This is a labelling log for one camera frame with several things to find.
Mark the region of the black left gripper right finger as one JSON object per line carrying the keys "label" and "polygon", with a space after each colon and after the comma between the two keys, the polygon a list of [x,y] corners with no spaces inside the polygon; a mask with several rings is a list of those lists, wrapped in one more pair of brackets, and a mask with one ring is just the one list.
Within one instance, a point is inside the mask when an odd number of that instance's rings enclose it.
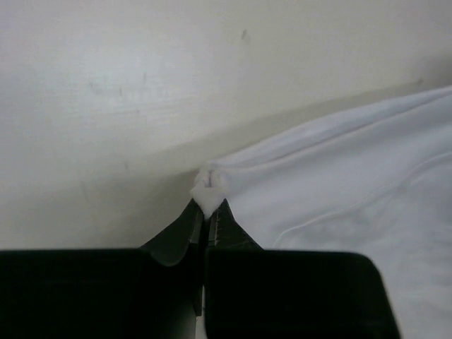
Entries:
{"label": "black left gripper right finger", "polygon": [[204,326],[209,338],[399,338],[383,279],[366,256],[270,250],[227,201],[210,219]]}

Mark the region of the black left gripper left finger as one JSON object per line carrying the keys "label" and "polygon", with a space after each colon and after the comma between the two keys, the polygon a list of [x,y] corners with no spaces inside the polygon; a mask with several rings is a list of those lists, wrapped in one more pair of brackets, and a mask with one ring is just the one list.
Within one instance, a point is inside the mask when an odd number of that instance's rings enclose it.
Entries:
{"label": "black left gripper left finger", "polygon": [[203,215],[142,246],[1,252],[2,338],[194,338]]}

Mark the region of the white skirt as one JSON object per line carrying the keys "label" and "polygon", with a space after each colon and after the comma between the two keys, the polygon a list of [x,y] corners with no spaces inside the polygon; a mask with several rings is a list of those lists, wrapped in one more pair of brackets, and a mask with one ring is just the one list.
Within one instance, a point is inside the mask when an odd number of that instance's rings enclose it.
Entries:
{"label": "white skirt", "polygon": [[348,250],[380,269],[404,338],[451,337],[451,89],[329,114],[208,162],[191,197],[227,201],[266,249]]}

